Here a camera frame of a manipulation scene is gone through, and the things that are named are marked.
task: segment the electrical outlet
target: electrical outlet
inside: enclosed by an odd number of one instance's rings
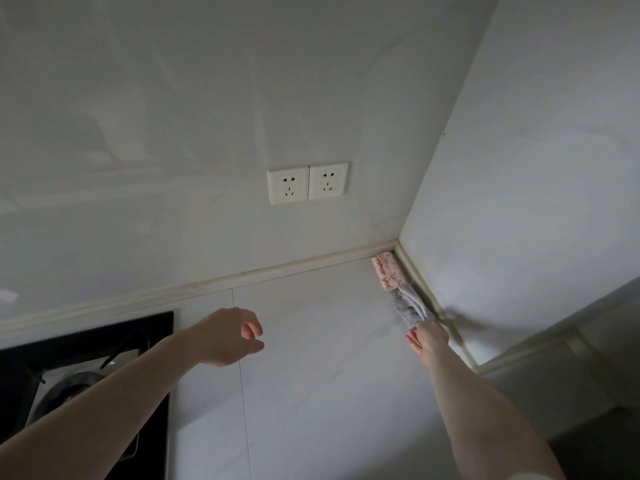
[[[309,199],[334,197],[344,193],[348,163],[313,166],[309,172]]]
[[[268,171],[267,181],[269,182],[269,201],[272,205],[308,199],[308,166]]]

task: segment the person's right arm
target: person's right arm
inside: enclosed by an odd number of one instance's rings
[[[566,480],[546,441],[510,400],[453,352],[441,325],[420,322],[406,339],[431,373],[456,463],[465,480],[507,480],[524,472]]]

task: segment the forearm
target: forearm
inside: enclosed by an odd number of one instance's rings
[[[102,480],[164,396],[195,364],[180,333],[167,337],[0,445],[3,477]]]
[[[564,479],[548,444],[513,403],[473,373],[451,348],[432,351],[429,370],[464,478],[505,480],[533,472]]]

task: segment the person's left hand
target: person's left hand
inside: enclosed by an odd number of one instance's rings
[[[183,332],[196,361],[217,367],[264,348],[264,342],[256,340],[262,335],[262,325],[255,313],[242,308],[220,308]]]

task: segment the white electrical outlet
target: white electrical outlet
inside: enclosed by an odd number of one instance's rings
[[[269,201],[273,205],[308,199],[308,166],[268,171],[267,181],[269,182]]]
[[[348,163],[313,166],[309,172],[309,199],[334,197],[344,193]]]

